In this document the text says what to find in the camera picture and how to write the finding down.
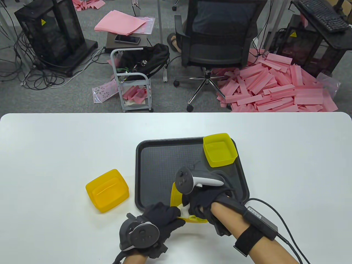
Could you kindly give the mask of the person's left hand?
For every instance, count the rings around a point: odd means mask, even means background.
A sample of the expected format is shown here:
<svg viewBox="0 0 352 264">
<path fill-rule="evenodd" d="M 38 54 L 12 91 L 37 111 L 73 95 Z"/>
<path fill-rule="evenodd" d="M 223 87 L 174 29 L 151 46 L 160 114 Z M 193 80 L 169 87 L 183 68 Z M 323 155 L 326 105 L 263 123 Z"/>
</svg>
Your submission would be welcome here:
<svg viewBox="0 0 352 264">
<path fill-rule="evenodd" d="M 173 231 L 186 224 L 180 216 L 179 208 L 167 206 L 162 202 L 147 207 L 142 214 L 144 219 L 158 228 L 159 239 L 157 243 L 160 245 L 165 243 Z"/>
</svg>

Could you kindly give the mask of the person's right hand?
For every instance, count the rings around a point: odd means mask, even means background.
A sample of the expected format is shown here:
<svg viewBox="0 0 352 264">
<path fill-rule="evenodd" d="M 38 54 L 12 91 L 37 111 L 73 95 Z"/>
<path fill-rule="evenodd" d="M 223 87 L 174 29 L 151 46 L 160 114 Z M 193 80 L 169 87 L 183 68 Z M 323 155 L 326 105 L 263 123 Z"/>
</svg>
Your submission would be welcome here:
<svg viewBox="0 0 352 264">
<path fill-rule="evenodd" d="M 225 181 L 220 170 L 189 170 L 177 180 L 182 205 L 189 206 L 189 215 L 209 220 L 211 205 L 219 197 L 236 199 L 237 195 Z"/>
</svg>

